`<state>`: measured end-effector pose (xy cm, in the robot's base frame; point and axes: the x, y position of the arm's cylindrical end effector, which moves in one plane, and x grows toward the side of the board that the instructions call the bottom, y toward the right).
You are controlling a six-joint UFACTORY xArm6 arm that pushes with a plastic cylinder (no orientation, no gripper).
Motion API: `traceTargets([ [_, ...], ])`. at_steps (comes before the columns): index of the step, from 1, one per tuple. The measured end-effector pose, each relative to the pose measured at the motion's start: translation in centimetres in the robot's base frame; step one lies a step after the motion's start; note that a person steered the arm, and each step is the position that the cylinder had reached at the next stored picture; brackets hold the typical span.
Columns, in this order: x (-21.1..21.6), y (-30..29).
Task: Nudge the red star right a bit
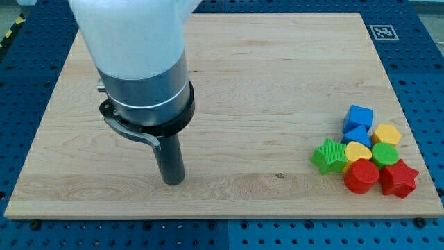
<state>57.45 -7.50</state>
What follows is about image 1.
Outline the black clamp ring with lever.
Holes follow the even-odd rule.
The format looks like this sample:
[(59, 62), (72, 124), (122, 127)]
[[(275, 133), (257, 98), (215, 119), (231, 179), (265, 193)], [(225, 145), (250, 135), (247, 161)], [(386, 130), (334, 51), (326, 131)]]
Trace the black clamp ring with lever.
[(177, 135), (192, 120), (195, 111), (194, 87), (191, 81), (187, 86), (189, 87), (187, 104), (180, 114), (163, 124), (142, 126), (130, 123), (118, 114), (110, 98), (99, 106), (99, 110), (105, 123), (116, 133), (126, 139), (147, 144), (155, 151), (160, 151), (162, 149), (160, 139)]

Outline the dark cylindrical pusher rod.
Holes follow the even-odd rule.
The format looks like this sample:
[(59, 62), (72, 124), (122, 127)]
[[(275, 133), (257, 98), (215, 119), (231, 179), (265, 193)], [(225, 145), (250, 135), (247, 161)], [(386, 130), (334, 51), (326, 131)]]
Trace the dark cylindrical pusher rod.
[(159, 148), (153, 152), (159, 167), (162, 180), (168, 185), (178, 185), (185, 178), (185, 166), (178, 135), (158, 139)]

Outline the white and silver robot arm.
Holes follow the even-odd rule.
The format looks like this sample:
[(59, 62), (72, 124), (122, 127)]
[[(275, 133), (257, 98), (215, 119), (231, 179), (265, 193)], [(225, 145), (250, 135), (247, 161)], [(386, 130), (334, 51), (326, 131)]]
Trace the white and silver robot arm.
[(152, 147), (162, 180), (185, 178), (178, 133), (194, 115), (184, 25), (200, 0), (69, 0), (107, 99), (99, 110), (121, 136)]

